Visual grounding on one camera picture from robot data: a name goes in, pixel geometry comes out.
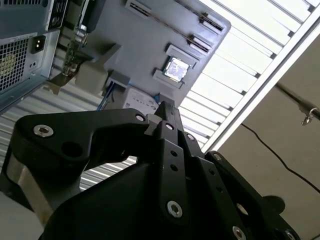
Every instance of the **corrugated metal roof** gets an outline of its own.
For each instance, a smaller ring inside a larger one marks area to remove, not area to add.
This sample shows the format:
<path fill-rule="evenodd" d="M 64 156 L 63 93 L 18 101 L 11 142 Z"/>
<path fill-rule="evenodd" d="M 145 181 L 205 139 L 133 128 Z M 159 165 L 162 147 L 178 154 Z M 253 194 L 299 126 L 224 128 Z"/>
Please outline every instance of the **corrugated metal roof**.
<path fill-rule="evenodd" d="M 102 97 L 85 92 L 70 82 L 61 88 L 58 95 L 41 88 L 12 107 L 0 117 L 0 170 L 5 160 L 15 122 L 19 118 L 32 114 L 94 111 L 101 99 Z M 135 162 L 135 158 L 130 157 L 124 162 L 104 164 L 86 171 L 82 175 L 80 188 L 85 190 Z"/>

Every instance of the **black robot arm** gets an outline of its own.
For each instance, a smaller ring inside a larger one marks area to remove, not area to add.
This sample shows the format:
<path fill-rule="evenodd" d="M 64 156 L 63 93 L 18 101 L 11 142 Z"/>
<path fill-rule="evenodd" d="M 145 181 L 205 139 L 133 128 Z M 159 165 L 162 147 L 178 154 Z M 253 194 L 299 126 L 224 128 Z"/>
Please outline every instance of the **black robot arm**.
<path fill-rule="evenodd" d="M 80 191 L 83 171 L 128 156 L 137 163 Z M 0 187 L 35 212 L 41 240 L 300 239 L 221 154 L 201 152 L 165 102 L 147 117 L 118 109 L 21 118 Z"/>

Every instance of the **power socket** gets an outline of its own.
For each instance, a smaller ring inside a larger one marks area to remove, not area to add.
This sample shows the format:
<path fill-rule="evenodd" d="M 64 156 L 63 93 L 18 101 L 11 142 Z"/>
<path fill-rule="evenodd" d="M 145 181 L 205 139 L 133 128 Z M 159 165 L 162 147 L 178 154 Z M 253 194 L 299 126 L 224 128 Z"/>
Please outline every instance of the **power socket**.
<path fill-rule="evenodd" d="M 32 46 L 30 53 L 36 54 L 41 52 L 45 48 L 46 36 L 35 36 L 32 38 Z"/>

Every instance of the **ventilation grille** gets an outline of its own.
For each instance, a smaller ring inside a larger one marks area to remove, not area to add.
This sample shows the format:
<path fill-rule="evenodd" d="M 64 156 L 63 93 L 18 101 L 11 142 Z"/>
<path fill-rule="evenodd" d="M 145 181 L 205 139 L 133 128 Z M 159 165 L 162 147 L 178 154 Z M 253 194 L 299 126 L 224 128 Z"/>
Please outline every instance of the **ventilation grille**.
<path fill-rule="evenodd" d="M 40 5 L 41 0 L 3 0 L 3 5 Z"/>
<path fill-rule="evenodd" d="M 0 94 L 23 80 L 28 39 L 0 45 Z"/>

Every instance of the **blue cable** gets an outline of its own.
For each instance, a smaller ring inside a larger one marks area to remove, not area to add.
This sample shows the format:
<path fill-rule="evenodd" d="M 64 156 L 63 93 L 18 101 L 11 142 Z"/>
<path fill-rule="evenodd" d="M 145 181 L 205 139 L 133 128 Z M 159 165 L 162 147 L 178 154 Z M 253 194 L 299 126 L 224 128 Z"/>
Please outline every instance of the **blue cable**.
<path fill-rule="evenodd" d="M 111 82 L 105 95 L 103 96 L 102 101 L 100 102 L 99 106 L 96 108 L 97 111 L 101 111 L 107 103 L 107 100 L 109 98 L 109 96 L 111 95 L 111 93 L 114 91 L 116 84 L 114 82 Z"/>

